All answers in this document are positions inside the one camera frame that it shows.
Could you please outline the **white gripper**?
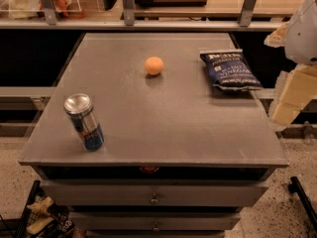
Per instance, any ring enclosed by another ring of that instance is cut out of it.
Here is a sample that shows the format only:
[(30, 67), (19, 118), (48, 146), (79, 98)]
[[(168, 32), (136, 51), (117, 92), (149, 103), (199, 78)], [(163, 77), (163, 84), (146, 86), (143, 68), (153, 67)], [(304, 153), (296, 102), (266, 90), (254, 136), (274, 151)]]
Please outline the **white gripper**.
[(291, 72), (280, 73), (269, 107), (269, 119), (288, 126), (317, 95), (317, 0), (305, 0), (288, 23), (264, 39), (264, 44), (284, 46), (289, 60), (302, 63)]

